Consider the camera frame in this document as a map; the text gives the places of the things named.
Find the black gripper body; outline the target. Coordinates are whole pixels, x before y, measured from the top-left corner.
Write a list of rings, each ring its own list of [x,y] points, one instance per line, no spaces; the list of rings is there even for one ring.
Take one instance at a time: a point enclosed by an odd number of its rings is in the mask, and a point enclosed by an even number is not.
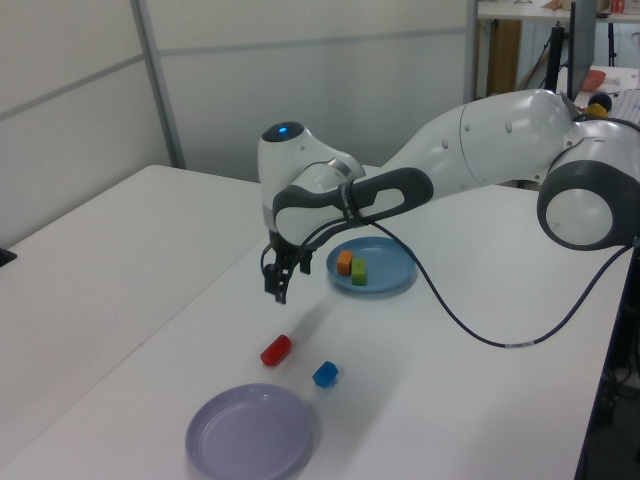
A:
[[[275,252],[276,265],[299,264],[300,246],[289,243],[277,232],[269,233],[269,241],[270,248]]]

